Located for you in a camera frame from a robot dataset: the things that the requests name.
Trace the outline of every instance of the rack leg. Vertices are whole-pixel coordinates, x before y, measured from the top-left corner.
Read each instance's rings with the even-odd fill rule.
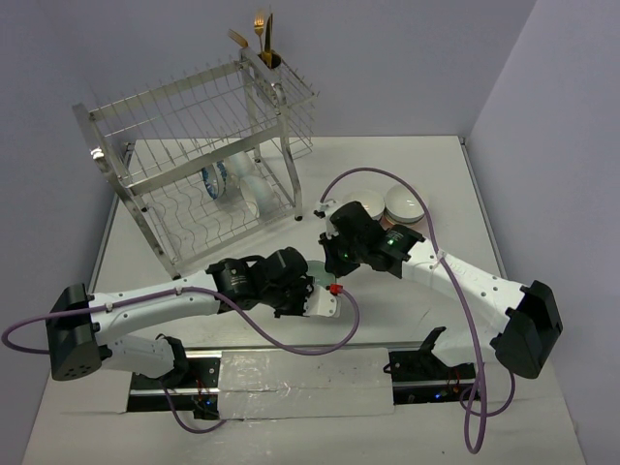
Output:
[[[141,212],[143,208],[146,208],[146,204],[140,196],[132,196],[119,180],[119,176],[122,178],[129,174],[123,161],[116,155],[113,148],[102,136],[99,128],[97,128],[96,122],[88,110],[86,110],[86,107],[83,104],[79,104],[75,105],[73,110],[77,124],[81,129],[86,145],[90,150],[97,168],[99,168],[104,175],[104,178],[112,187],[118,198],[125,204],[142,234],[144,234],[144,238],[148,242],[148,245],[151,246],[155,256],[162,263],[168,274],[170,276],[178,275],[174,263],[172,263],[170,257],[166,254],[166,251],[148,226],[146,218],[144,218]]]
[[[248,111],[248,120],[250,121],[250,131],[252,134],[258,132],[259,121],[256,119],[256,102],[252,98],[252,82],[248,78],[246,73],[241,73],[243,75],[243,90],[245,92],[245,104]],[[254,161],[260,162],[262,160],[261,156],[261,146],[254,146]]]
[[[299,182],[299,175],[293,161],[293,153],[291,152],[291,144],[289,142],[289,108],[287,107],[287,99],[282,84],[276,83],[273,85],[273,88],[278,101],[276,112],[278,114],[278,126],[280,127],[280,149],[282,150],[284,164],[287,167],[289,178],[293,185],[294,218],[296,221],[301,221],[303,218],[301,183]]]

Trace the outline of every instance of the red connector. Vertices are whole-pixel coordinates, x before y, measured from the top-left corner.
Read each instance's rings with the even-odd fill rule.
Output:
[[[333,295],[339,295],[340,293],[342,293],[342,284],[330,284],[329,291]]]

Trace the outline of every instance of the white bowl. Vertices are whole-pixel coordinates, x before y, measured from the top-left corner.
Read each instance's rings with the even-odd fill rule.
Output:
[[[255,218],[275,211],[280,205],[267,181],[258,176],[245,176],[239,180],[241,195]]]
[[[231,155],[226,159],[224,164],[226,165],[227,171],[233,176],[236,176],[238,179],[253,174],[256,171],[254,162],[245,152],[239,152]]]
[[[384,198],[381,197],[381,194],[369,189],[360,189],[350,192],[342,199],[342,203],[355,201],[362,204],[373,220],[381,218],[381,215],[384,214],[384,210],[386,209],[386,203],[384,202]]]
[[[413,186],[428,206],[428,198],[416,186]],[[402,184],[397,184],[386,194],[386,210],[398,223],[415,223],[424,216],[424,210],[414,195]]]

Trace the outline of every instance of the stainless steel frame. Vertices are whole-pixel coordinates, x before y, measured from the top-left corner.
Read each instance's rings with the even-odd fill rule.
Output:
[[[249,47],[238,60],[207,68],[91,111],[74,106],[97,167],[172,277],[266,224],[302,215],[294,158],[311,151],[318,94],[286,62],[269,70]],[[125,163],[115,147],[135,140],[140,152]],[[262,157],[269,141],[282,153],[290,193]],[[261,221],[243,200],[224,208],[202,191],[203,168],[249,151],[279,201]]]

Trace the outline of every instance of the gold fork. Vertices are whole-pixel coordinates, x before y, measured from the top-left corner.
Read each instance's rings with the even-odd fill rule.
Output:
[[[238,32],[233,31],[232,29],[229,29],[229,37],[233,39],[235,42],[237,42],[239,46],[242,48],[246,48],[249,45],[248,41],[245,40],[245,37],[243,37]]]
[[[254,16],[254,32],[259,36],[259,42],[261,43],[261,53],[263,53],[263,31],[264,31],[264,13],[263,10],[258,10],[256,16]]]

